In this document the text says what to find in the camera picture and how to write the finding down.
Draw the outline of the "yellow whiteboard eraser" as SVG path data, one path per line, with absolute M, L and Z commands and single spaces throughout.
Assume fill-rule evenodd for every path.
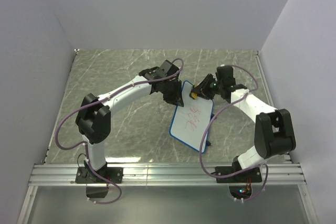
M 190 92 L 190 98 L 192 98 L 193 100 L 198 99 L 198 94 L 195 92 Z

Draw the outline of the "blue-framed whiteboard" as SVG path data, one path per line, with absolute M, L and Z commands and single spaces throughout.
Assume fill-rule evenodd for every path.
M 189 96 L 192 86 L 192 83 L 187 80 L 182 84 L 184 106 L 175 108 L 169 134 L 188 147 L 204 153 L 206 144 L 204 143 L 202 147 L 200 145 L 213 115 L 214 102 L 203 98 L 192 99 Z

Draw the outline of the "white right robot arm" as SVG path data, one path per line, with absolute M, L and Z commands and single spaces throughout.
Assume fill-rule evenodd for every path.
M 264 103 L 243 84 L 236 84 L 235 78 L 216 80 L 212 74 L 190 92 L 192 99 L 212 100 L 215 95 L 228 102 L 225 106 L 235 106 L 244 112 L 255 124 L 254 145 L 234 160 L 232 177 L 238 182 L 250 176 L 250 168 L 262 164 L 267 159 L 296 148 L 296 139 L 291 115 L 286 109 L 276 109 Z

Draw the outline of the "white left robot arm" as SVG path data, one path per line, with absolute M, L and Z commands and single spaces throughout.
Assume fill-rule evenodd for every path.
M 118 89 L 99 96 L 88 94 L 76 117 L 76 124 L 87 143 L 85 167 L 87 176 L 94 183 L 109 178 L 104 155 L 104 140 L 111 132 L 111 118 L 118 111 L 139 98 L 155 92 L 163 94 L 163 100 L 171 105 L 184 106 L 180 69 L 174 67 L 151 68 L 141 71 L 131 81 Z

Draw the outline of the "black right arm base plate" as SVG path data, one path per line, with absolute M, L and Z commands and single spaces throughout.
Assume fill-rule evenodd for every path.
M 233 167 L 229 166 L 216 166 L 215 167 L 215 175 L 217 176 L 227 176 L 234 172 Z M 255 167 L 253 169 L 247 170 L 243 173 L 239 173 L 234 176 L 229 176 L 226 178 L 217 178 L 216 182 L 219 184 L 236 184 L 236 183 L 261 183 L 262 176 L 259 167 Z

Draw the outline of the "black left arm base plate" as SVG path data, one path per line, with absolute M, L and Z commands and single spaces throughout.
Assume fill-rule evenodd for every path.
M 77 169 L 76 184 L 96 184 L 105 183 L 106 181 L 101 179 L 107 179 L 115 184 L 122 183 L 123 168 L 122 167 L 103 167 L 99 171 L 96 171 L 99 176 L 95 175 L 89 167 L 79 167 Z

